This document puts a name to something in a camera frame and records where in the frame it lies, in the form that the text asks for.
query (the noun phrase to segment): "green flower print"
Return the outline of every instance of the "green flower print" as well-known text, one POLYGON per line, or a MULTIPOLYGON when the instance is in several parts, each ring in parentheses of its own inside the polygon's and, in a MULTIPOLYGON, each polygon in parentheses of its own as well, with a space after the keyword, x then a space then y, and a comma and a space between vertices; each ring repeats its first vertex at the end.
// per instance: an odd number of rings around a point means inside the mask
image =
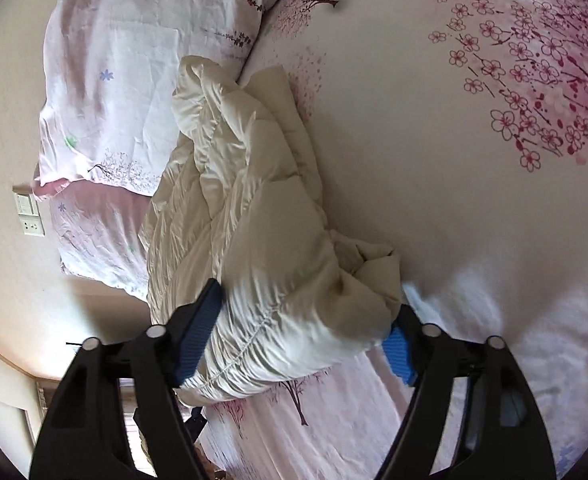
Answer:
POLYGON ((74 137, 65 137, 64 144, 73 150, 78 145, 78 141, 74 137))

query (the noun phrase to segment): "cream comforter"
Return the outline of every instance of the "cream comforter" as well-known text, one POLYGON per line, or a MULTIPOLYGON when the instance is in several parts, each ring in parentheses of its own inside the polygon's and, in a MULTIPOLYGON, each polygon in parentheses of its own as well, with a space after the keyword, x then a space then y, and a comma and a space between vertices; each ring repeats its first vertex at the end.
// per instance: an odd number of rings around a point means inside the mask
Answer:
POLYGON ((284 70, 241 89, 214 62, 186 57, 173 111, 182 135, 140 232, 152 320, 167 322, 208 278, 225 290, 181 399, 250 396, 384 339, 400 304, 399 258, 328 228, 284 70))

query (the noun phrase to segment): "wall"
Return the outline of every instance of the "wall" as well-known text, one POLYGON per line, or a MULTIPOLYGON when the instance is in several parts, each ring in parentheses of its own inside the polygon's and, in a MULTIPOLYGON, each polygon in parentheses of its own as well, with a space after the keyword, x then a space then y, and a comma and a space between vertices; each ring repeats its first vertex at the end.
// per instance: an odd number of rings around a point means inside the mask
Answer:
POLYGON ((0 448, 23 474, 29 466, 41 423, 36 381, 0 359, 0 448))
POLYGON ((122 340, 149 323, 141 301, 61 274, 46 202, 45 238, 25 236, 18 223, 11 189, 31 179, 38 160, 42 45, 55 5, 0 0, 0 354, 46 378, 60 378, 74 357, 65 342, 122 340))

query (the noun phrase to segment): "wall outlet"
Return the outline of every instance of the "wall outlet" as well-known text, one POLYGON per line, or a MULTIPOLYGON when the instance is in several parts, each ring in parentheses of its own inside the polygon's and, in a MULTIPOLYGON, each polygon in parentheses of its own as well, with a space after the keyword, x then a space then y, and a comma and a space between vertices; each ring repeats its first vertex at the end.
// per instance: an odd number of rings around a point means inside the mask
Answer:
POLYGON ((30 236, 45 236, 43 229, 43 222, 40 221, 40 216, 18 215, 22 231, 30 236))

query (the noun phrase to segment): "blue gripper pad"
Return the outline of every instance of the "blue gripper pad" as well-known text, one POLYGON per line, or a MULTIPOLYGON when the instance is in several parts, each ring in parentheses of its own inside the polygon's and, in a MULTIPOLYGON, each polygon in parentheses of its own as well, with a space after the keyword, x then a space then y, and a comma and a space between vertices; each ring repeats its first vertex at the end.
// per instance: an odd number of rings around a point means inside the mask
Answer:
POLYGON ((383 352, 394 375, 405 384, 412 386, 416 380, 416 370, 411 366, 410 345, 403 331, 394 326, 389 337, 383 341, 383 352))
POLYGON ((206 287, 204 298, 200 299, 203 301, 187 305, 187 308, 195 308, 196 313, 179 343, 179 355, 174 369, 177 385, 183 384, 196 373, 200 358, 205 352, 205 346, 223 306, 223 292, 220 285, 214 283, 206 287))

